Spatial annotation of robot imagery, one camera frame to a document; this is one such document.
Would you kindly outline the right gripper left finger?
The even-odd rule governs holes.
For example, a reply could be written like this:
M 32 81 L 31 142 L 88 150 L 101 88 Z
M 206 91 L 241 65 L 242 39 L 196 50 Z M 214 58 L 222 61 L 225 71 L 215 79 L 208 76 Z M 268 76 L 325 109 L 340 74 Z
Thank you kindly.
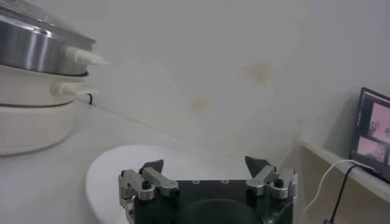
M 139 171 L 122 170 L 118 175 L 119 205 L 127 212 L 133 210 L 134 198 L 151 201 L 160 195 L 168 198 L 179 196 L 179 182 L 162 175 L 162 159 L 146 162 Z

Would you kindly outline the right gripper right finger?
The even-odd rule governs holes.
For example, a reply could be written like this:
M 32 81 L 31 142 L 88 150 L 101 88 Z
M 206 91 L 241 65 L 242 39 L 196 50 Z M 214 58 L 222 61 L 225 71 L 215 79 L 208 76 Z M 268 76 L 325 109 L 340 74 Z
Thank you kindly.
M 251 179 L 245 181 L 247 204 L 255 204 L 265 197 L 297 204 L 298 173 L 295 169 L 278 170 L 267 160 L 252 156 L 245 156 L 244 159 L 251 175 Z

